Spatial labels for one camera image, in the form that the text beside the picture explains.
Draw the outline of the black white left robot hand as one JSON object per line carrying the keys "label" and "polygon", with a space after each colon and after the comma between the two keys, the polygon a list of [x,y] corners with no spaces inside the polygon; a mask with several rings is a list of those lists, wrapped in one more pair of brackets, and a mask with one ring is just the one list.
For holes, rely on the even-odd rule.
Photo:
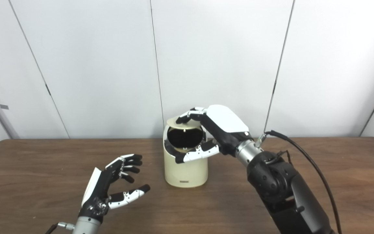
{"label": "black white left robot hand", "polygon": [[128,191],[109,193],[110,185],[120,179],[134,183],[129,172],[140,173],[138,166],[143,164],[142,158],[139,154],[127,154],[117,157],[104,169],[96,167],[86,187],[78,216],[102,224],[111,209],[126,206],[150,191],[150,185],[142,185]]}

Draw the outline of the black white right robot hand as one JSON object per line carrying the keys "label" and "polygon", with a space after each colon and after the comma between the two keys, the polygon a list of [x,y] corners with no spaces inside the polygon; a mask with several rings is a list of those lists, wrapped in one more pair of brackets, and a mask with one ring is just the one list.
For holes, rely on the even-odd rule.
{"label": "black white right robot hand", "polygon": [[205,159],[218,153],[235,157],[242,143],[254,141],[248,126],[224,105],[192,108],[181,114],[176,123],[186,124],[191,120],[198,121],[214,139],[194,147],[183,156],[175,156],[176,163]]}

